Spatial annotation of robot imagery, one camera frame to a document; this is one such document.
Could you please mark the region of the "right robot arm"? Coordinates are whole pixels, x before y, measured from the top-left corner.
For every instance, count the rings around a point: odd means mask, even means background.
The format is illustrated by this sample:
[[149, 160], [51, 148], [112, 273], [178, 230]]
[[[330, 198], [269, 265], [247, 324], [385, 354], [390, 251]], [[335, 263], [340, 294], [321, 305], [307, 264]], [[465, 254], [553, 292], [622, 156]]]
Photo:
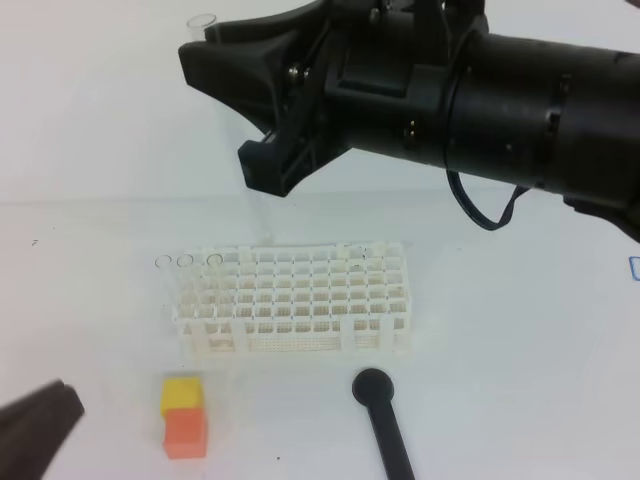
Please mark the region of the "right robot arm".
[[186, 83], [257, 127], [246, 185], [288, 195], [357, 149], [542, 190], [639, 235], [639, 58], [492, 34], [481, 1], [315, 1], [209, 26], [178, 51]]

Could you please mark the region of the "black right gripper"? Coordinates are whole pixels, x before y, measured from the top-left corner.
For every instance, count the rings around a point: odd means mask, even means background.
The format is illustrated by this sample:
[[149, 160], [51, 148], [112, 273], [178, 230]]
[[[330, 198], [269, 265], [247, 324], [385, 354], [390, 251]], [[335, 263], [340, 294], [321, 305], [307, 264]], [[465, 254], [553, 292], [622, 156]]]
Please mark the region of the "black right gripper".
[[482, 1], [314, 1], [208, 27], [178, 55], [188, 86], [270, 131], [238, 150], [246, 186], [287, 196], [349, 149], [435, 165], [484, 155], [474, 72], [487, 33]]

